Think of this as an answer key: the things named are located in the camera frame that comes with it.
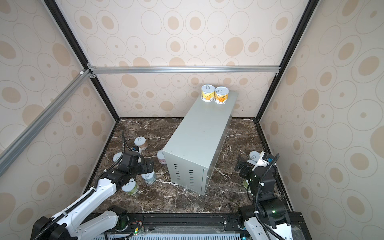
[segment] brown marble surface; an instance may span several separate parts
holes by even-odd
[[[128,146],[134,139],[144,136],[148,148],[142,152],[155,162],[157,180],[146,185],[141,176],[136,177],[139,190],[129,196],[122,190],[106,199],[94,212],[104,212],[117,205],[131,213],[141,212],[230,212],[228,203],[236,212],[238,207],[249,205],[243,179],[233,170],[238,155],[247,157],[250,151],[261,152],[262,144],[251,119],[232,119],[222,151],[216,163],[205,196],[201,196],[171,182],[167,165],[158,162],[156,153],[162,149],[182,119],[122,119],[118,124],[108,149],[98,168],[96,178],[112,163],[112,158],[121,152],[121,130],[124,130]]]

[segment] wallpaper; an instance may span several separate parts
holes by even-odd
[[[315,240],[384,236],[384,1],[325,0],[261,125]]]
[[[82,195],[115,121],[86,80],[0,177],[0,239],[29,239],[36,220]]]
[[[120,117],[184,117],[201,87],[211,84],[238,92],[233,117],[255,117],[274,73],[99,74]]]
[[[93,66],[279,65],[308,0],[60,0]]]
[[[39,1],[0,1],[0,154],[81,69]]]

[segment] vent grille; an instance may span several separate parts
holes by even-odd
[[[189,170],[189,185],[194,185],[194,176],[193,176],[193,170]]]
[[[174,166],[175,166],[176,178],[177,178],[178,180],[181,180],[181,178],[180,178],[179,165],[178,165],[178,164],[174,164]]]
[[[125,237],[123,234],[112,234],[110,240]],[[129,240],[240,240],[238,233],[211,233],[211,234],[147,234],[130,237]],[[95,237],[93,240],[105,240],[103,235]]]

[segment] can label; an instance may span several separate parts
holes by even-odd
[[[215,96],[215,92],[212,92],[212,93],[206,93],[206,92],[204,92],[204,91],[201,91],[201,99],[202,99],[204,102],[211,102],[211,101],[213,101],[214,96]]]
[[[228,94],[220,95],[220,93],[215,92],[215,103],[224,104],[227,102],[227,99],[228,99]]]

